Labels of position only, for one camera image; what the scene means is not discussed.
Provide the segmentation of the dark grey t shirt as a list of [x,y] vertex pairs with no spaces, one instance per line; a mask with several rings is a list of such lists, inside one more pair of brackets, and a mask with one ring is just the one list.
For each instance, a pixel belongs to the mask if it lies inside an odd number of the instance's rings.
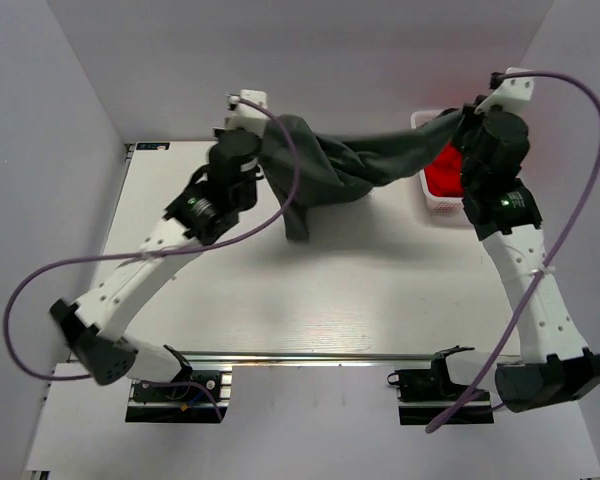
[[362,137],[318,134],[295,115],[268,122],[259,163],[280,203],[291,192],[295,165],[284,131],[300,158],[299,186],[283,214],[286,239],[309,240],[311,209],[352,203],[377,187],[416,175],[450,142],[461,118],[460,111],[448,109],[416,129]]

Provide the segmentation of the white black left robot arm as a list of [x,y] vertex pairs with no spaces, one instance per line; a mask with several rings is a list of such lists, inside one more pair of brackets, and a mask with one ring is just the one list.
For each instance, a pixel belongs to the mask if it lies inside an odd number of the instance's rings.
[[99,385],[122,377],[156,382],[168,398],[191,387],[190,367],[168,346],[154,347],[125,331],[144,305],[189,262],[201,247],[215,244],[257,202],[261,140],[242,129],[219,135],[207,162],[140,247],[137,259],[119,264],[100,286],[73,302],[57,300],[49,309],[71,352]]

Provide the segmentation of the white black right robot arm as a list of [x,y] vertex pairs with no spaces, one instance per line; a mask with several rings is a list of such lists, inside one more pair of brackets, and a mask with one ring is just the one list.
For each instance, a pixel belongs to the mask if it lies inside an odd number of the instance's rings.
[[495,389],[515,413],[579,400],[600,384],[600,353],[579,333],[546,262],[542,216],[521,174],[528,126],[497,107],[467,107],[452,133],[463,208],[497,269],[519,337],[518,360],[496,364]]

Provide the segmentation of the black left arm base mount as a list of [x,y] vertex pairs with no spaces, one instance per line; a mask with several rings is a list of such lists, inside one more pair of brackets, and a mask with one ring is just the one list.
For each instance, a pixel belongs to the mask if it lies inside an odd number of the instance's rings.
[[194,370],[191,380],[211,395],[194,386],[154,387],[147,382],[132,384],[126,409],[127,423],[219,424],[228,409],[231,371]]

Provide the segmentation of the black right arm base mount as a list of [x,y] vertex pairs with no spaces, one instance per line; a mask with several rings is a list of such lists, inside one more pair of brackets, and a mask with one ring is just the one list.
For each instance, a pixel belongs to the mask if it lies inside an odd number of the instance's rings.
[[[447,374],[429,369],[400,369],[387,376],[387,383],[397,393],[401,426],[426,426],[451,407],[466,389],[452,383]],[[494,423],[491,397],[477,391],[447,422],[448,425],[488,425]]]

